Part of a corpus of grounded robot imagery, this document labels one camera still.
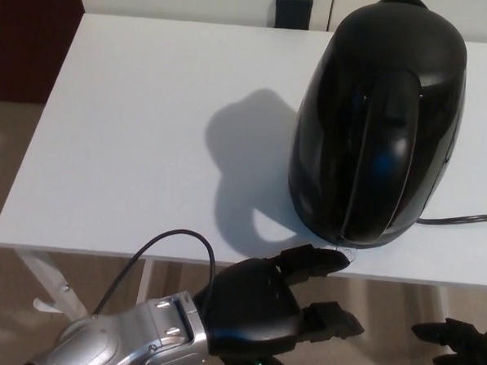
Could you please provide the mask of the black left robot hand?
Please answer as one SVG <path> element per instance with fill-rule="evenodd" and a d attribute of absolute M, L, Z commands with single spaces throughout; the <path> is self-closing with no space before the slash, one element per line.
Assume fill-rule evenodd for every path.
<path fill-rule="evenodd" d="M 224 269 L 194 297 L 209 354 L 224 365 L 285 365 L 277 355 L 300 342 L 359 336 L 364 331 L 360 321 L 339 303 L 303 308 L 290 289 L 349 264 L 342 252 L 303 245 Z"/>

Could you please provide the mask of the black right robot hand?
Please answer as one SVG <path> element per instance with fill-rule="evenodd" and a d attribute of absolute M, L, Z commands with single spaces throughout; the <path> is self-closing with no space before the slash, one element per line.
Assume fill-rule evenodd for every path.
<path fill-rule="evenodd" d="M 487 365 L 487 332 L 455 318 L 444 322 L 418 323 L 411 327 L 421 341 L 449 347 L 453 353 L 436 356 L 434 365 Z"/>

